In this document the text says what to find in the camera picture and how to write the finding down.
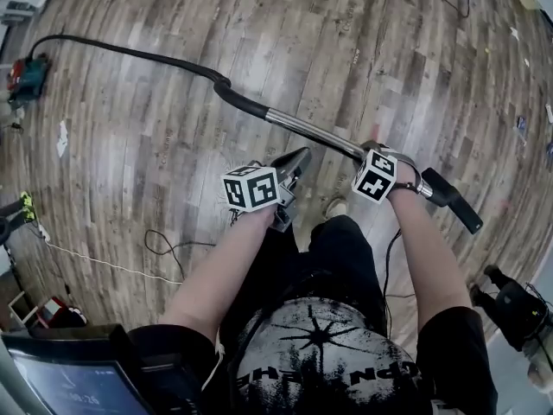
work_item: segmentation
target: person's arm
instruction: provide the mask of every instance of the person's arm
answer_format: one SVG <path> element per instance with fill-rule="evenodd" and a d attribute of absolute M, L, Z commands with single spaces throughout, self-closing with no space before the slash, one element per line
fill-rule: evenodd
<path fill-rule="evenodd" d="M 181 284 L 159 323 L 193 329 L 214 344 L 219 325 L 273 221 L 275 208 L 242 215 Z"/>
<path fill-rule="evenodd" d="M 413 182 L 413 169 L 400 163 L 397 180 Z M 406 189 L 392 191 L 389 198 L 404 239 L 416 295 L 419 331 L 443 310 L 457 306 L 472 309 L 457 260 L 424 208 L 423 200 Z"/>

